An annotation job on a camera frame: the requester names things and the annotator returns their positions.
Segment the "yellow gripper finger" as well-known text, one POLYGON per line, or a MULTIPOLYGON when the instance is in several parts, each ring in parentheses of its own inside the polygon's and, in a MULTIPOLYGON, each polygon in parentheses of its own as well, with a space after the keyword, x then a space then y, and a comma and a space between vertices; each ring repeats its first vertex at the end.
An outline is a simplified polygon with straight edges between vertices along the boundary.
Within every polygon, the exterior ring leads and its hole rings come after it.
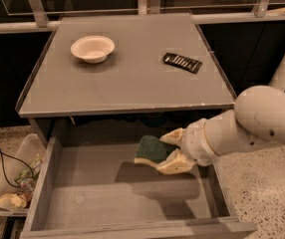
POLYGON ((162 135, 159 140, 167 144, 180 146, 182 135, 183 135, 183 128, 180 127, 167 134, 162 135))
POLYGON ((165 161, 156 166, 156 170, 163 174, 179 174, 191 171, 196 161, 179 149, 174 150, 165 161))

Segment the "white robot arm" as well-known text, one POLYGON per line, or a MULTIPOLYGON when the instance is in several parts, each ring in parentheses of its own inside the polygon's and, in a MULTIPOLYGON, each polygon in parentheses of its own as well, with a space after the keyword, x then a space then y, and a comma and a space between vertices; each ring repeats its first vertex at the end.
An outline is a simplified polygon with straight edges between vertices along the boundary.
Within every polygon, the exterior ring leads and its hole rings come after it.
POLYGON ((251 152, 276 142, 285 145, 285 55, 269 85, 248 88, 231 110, 160 139, 177 146, 156 166, 164 174, 187 172, 196 164, 208 166, 232 152, 251 152))

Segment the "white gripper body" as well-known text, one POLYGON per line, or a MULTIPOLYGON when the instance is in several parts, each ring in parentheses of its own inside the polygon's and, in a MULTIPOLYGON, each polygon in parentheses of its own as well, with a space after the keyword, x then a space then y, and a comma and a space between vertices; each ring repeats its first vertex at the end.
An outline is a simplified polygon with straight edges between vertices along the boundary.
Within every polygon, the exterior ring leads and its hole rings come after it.
POLYGON ((183 130, 180 149, 196 161, 199 166, 208 166, 218 160, 218 156, 206 140, 204 126, 206 119, 191 123, 183 130))

